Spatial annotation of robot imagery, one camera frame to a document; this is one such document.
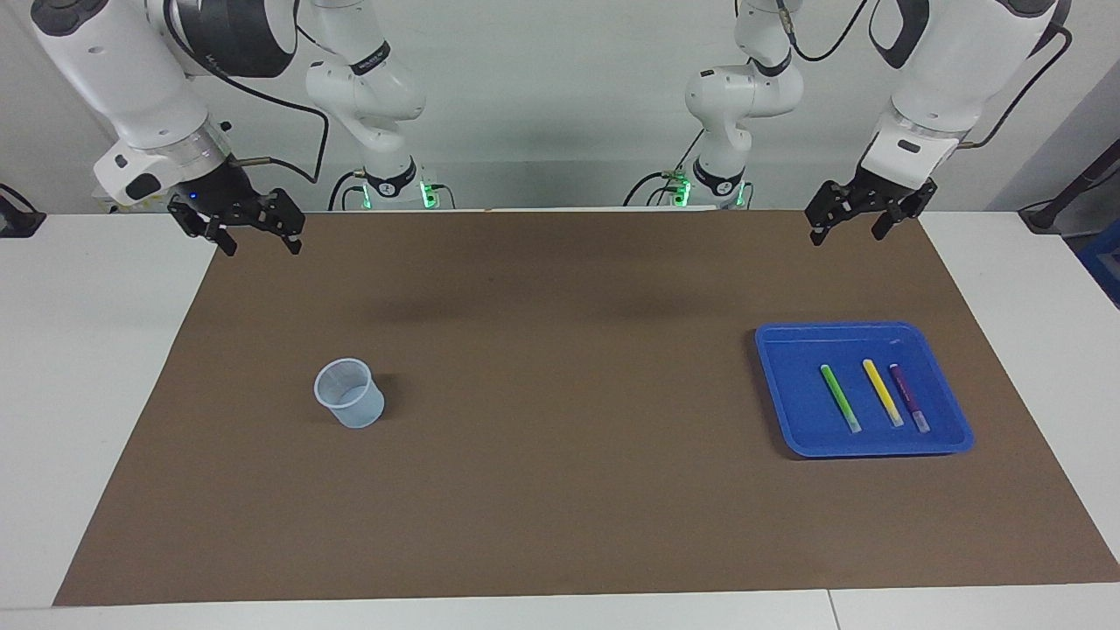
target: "white table surface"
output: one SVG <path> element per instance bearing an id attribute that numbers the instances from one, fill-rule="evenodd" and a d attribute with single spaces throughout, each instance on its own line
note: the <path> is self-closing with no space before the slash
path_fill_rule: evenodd
<path id="1" fill-rule="evenodd" d="M 1120 555 L 1120 312 L 1014 214 L 922 222 Z M 212 252 L 161 215 L 0 241 L 0 628 L 1120 628 L 1120 584 L 49 609 Z"/>

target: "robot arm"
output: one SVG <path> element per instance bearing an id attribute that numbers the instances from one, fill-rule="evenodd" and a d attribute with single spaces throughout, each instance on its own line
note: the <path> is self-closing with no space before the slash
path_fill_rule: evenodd
<path id="1" fill-rule="evenodd" d="M 796 11 L 801 0 L 786 6 Z M 788 113 L 804 92 L 776 0 L 745 0 L 735 39 L 747 63 L 693 75 L 685 98 L 704 129 L 699 157 L 687 174 L 691 195 L 697 203 L 719 207 L 734 205 L 743 188 L 752 143 L 744 122 Z"/>
<path id="2" fill-rule="evenodd" d="M 189 4 L 199 15 L 207 6 Z M 234 12 L 252 16 L 255 10 L 263 18 L 269 2 L 239 0 L 237 4 Z M 171 7 L 165 7 L 171 13 Z M 166 27 L 184 31 L 199 17 L 174 15 L 178 24 Z M 282 189 L 267 195 L 253 189 L 222 130 L 209 121 L 206 105 L 190 90 L 183 67 L 149 19 L 129 0 L 35 0 L 31 6 L 39 44 L 120 138 L 95 164 L 97 180 L 122 205 L 171 193 L 168 207 L 184 231 L 205 237 L 226 254 L 236 250 L 226 231 L 233 225 L 278 234 L 298 253 L 302 213 Z M 160 27 L 165 27 L 162 20 Z M 267 19 L 259 27 L 270 33 L 271 28 Z M 276 44 L 271 35 L 269 39 Z M 204 54 L 217 61 L 224 58 L 223 53 L 237 55 L 235 49 L 216 48 Z"/>
<path id="3" fill-rule="evenodd" d="M 315 62 L 307 93 L 362 145 L 362 175 L 383 204 L 427 204 L 424 168 L 404 145 L 400 122 L 423 113 L 426 95 L 392 54 L 368 0 L 311 0 L 320 44 L 345 64 Z"/>
<path id="4" fill-rule="evenodd" d="M 937 186 L 931 178 L 1049 31 L 1056 0 L 897 0 L 903 28 L 883 57 L 902 84 L 879 118 L 852 180 L 825 182 L 805 215 L 812 240 L 865 212 L 883 213 L 876 239 L 916 217 Z"/>

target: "plastic tray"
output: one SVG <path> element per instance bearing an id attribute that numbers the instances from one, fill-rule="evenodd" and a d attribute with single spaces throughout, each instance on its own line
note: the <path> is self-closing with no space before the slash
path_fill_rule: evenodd
<path id="1" fill-rule="evenodd" d="M 972 429 L 921 331 L 903 322 L 769 324 L 755 335 L 786 444 L 804 457 L 946 455 L 972 447 Z M 875 361 L 905 423 L 890 424 L 864 360 Z M 862 432 L 848 428 L 821 376 L 828 363 Z M 930 433 L 917 430 L 890 378 L 902 367 Z"/>

